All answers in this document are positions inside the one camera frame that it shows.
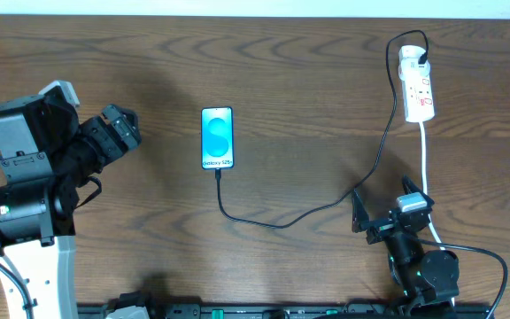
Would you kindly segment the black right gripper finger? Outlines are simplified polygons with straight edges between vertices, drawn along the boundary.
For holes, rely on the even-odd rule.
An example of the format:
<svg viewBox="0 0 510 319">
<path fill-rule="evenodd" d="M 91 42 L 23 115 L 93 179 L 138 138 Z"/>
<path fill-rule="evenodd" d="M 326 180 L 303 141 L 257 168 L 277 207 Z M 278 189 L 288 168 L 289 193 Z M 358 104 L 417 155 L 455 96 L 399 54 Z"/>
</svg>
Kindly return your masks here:
<svg viewBox="0 0 510 319">
<path fill-rule="evenodd" d="M 352 231 L 359 233 L 366 231 L 369 225 L 369 215 L 363 201 L 356 190 L 352 191 Z"/>
<path fill-rule="evenodd" d="M 401 182 L 406 195 L 420 193 L 423 199 L 427 202 L 428 207 L 432 207 L 435 204 L 434 200 L 422 191 L 407 175 L 402 177 Z"/>
</svg>

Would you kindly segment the blue Samsung Galaxy smartphone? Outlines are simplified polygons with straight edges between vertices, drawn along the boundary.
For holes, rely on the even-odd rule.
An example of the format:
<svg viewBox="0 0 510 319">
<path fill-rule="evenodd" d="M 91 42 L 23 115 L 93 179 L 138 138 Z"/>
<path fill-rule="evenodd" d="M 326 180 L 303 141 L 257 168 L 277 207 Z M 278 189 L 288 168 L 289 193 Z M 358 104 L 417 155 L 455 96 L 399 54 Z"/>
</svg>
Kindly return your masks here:
<svg viewBox="0 0 510 319">
<path fill-rule="evenodd" d="M 201 165 L 203 169 L 225 169 L 235 165 L 233 109 L 208 107 L 201 112 Z"/>
</svg>

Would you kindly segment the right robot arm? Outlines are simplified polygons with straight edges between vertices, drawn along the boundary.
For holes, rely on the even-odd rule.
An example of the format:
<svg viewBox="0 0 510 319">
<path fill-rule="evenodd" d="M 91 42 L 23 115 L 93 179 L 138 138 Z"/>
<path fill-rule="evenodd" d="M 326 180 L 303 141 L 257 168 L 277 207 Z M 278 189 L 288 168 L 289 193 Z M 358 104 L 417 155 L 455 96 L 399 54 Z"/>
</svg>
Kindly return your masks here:
<svg viewBox="0 0 510 319">
<path fill-rule="evenodd" d="M 365 232 L 372 245 L 383 242 L 393 280 L 404 296 L 391 302 L 391 315 L 414 313 L 444 316 L 453 311 L 452 298 L 459 295 L 459 259 L 446 250 L 425 251 L 417 233 L 429 226 L 434 200 L 412 180 L 402 178 L 405 194 L 388 215 L 371 220 L 358 192 L 352 193 L 352 231 Z"/>
</svg>

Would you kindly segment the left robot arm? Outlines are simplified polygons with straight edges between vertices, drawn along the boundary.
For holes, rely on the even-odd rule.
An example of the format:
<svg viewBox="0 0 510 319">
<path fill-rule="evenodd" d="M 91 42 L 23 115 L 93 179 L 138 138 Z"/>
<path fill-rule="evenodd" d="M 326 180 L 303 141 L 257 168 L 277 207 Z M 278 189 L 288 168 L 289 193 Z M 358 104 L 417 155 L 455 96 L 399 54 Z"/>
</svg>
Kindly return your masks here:
<svg viewBox="0 0 510 319">
<path fill-rule="evenodd" d="M 0 278 L 12 318 L 76 318 L 77 190 L 142 142 L 117 105 L 85 122 L 58 93 L 0 104 Z"/>
</svg>

